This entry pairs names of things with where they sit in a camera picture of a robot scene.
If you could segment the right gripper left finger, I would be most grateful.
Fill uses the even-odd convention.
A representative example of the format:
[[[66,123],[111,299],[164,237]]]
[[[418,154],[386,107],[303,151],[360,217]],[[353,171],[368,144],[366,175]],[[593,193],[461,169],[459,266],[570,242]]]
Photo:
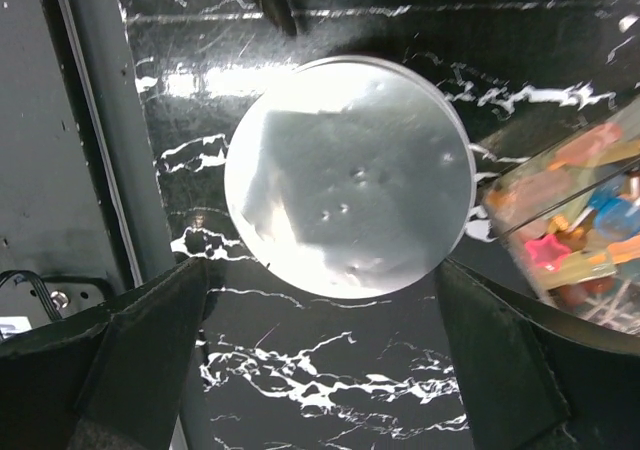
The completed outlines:
[[[207,291],[192,258],[2,343],[2,448],[169,448]]]

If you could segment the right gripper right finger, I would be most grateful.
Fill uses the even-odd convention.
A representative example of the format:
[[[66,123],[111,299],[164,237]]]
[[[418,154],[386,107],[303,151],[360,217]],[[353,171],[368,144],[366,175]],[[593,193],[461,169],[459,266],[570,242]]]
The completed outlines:
[[[436,293],[476,448],[638,448],[638,337],[450,259]]]

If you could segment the round clear jar lid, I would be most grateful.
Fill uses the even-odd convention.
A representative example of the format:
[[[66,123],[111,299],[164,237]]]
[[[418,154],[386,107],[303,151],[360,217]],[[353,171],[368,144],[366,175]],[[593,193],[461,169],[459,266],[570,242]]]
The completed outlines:
[[[334,299],[368,299],[431,273],[476,200],[464,125],[409,68],[343,55],[300,66],[247,110],[224,195],[273,275]]]

